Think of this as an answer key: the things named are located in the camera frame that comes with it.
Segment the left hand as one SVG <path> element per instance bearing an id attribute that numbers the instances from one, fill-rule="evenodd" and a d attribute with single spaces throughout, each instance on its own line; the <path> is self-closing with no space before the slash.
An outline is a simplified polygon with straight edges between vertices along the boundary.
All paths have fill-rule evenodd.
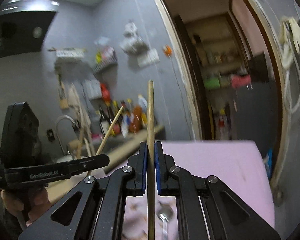
<path id="1" fill-rule="evenodd" d="M 52 206 L 44 187 L 32 189 L 20 196 L 11 191 L 2 190 L 0 196 L 6 210 L 18 220 L 21 219 L 22 229 L 29 227 Z"/>

